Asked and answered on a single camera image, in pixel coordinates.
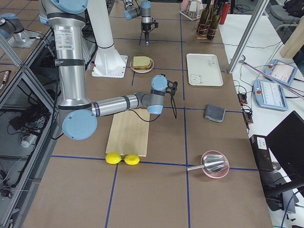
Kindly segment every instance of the yellow lemon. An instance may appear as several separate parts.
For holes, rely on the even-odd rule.
[[[105,161],[109,164],[117,164],[122,160],[122,157],[119,153],[110,152],[105,156]]]
[[[136,154],[128,154],[125,156],[124,162],[128,165],[136,165],[139,163],[139,157]]]

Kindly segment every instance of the bread slice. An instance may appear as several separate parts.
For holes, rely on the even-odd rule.
[[[135,70],[149,70],[152,67],[152,61],[147,56],[134,56],[133,69]]]

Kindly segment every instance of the label on robot arm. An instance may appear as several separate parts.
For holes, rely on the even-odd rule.
[[[57,50],[75,50],[74,31],[71,29],[56,29],[55,42]]]
[[[267,150],[266,142],[265,142],[264,138],[257,137],[256,140],[257,140],[257,146],[258,146],[259,149]]]

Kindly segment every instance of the blue cable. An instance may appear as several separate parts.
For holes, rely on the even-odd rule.
[[[290,197],[290,200],[289,200],[289,202],[288,202],[288,204],[287,204],[287,207],[286,207],[286,209],[285,209],[285,213],[284,213],[284,216],[283,216],[281,228],[284,228],[284,227],[283,227],[283,224],[284,224],[284,221],[285,221],[285,217],[286,217],[286,214],[287,214],[287,210],[288,210],[289,204],[290,204],[291,200],[295,197],[295,195],[296,195],[297,193],[299,193],[299,192],[300,192],[300,191],[295,192],[295,193],[293,194],[293,196]]]

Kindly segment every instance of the gray cloth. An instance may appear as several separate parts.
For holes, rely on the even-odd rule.
[[[205,119],[212,120],[215,122],[223,122],[225,115],[225,108],[216,107],[214,105],[208,104],[205,111]]]

